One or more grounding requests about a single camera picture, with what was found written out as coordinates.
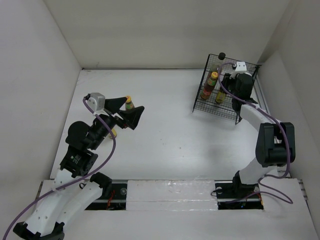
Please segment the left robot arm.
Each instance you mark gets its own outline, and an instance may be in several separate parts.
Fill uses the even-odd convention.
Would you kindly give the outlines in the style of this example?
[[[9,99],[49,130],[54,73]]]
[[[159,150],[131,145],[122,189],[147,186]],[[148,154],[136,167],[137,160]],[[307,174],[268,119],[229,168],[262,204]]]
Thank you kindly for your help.
[[[112,138],[112,156],[116,149],[115,126],[134,130],[139,123],[144,106],[122,110],[126,97],[106,99],[92,92],[82,99],[94,116],[92,125],[83,121],[72,123],[65,142],[67,152],[60,162],[51,190],[30,203],[24,211],[36,205],[34,212],[22,222],[12,221],[12,230],[23,240],[62,240],[64,230],[98,198],[107,198],[112,191],[112,179],[100,172],[105,160],[92,169],[98,155],[94,152],[107,136]]]

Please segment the small yellow bottle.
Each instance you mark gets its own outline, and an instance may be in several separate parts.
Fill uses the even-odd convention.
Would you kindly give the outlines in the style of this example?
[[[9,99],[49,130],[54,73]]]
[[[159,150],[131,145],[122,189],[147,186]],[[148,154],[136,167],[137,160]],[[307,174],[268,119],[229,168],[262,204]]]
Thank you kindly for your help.
[[[224,100],[225,100],[225,97],[226,97],[226,93],[223,90],[223,88],[220,87],[218,92],[217,92],[217,95],[216,95],[216,98],[215,98],[215,102],[217,104],[222,104],[224,102]]]
[[[109,135],[109,138],[112,139],[112,138],[113,138],[112,135],[116,138],[116,137],[117,137],[117,132],[116,132],[116,130],[113,128],[113,129],[111,130],[111,132],[112,132],[112,134]]]

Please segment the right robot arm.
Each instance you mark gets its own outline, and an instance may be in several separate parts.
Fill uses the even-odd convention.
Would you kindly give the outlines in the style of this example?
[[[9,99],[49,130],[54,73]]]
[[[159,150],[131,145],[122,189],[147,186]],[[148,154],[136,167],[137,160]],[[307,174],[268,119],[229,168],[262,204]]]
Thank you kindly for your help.
[[[260,108],[251,97],[254,86],[249,73],[226,73],[221,89],[232,98],[232,108],[237,115],[248,121],[257,131],[254,159],[236,172],[228,189],[233,198],[244,198],[265,177],[272,177],[270,171],[285,167],[280,176],[285,178],[291,163],[296,158],[295,127],[290,122],[281,122]]]

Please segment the tall clear black-cap bottle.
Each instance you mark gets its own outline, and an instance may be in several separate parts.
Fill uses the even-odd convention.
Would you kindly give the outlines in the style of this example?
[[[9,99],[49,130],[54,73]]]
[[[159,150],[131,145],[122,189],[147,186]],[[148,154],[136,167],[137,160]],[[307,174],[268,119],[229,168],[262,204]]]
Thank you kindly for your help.
[[[212,63],[209,71],[211,73],[213,73],[213,72],[218,73],[218,70],[219,70],[220,66],[222,65],[225,57],[226,57],[226,54],[224,52],[220,52],[217,59]]]

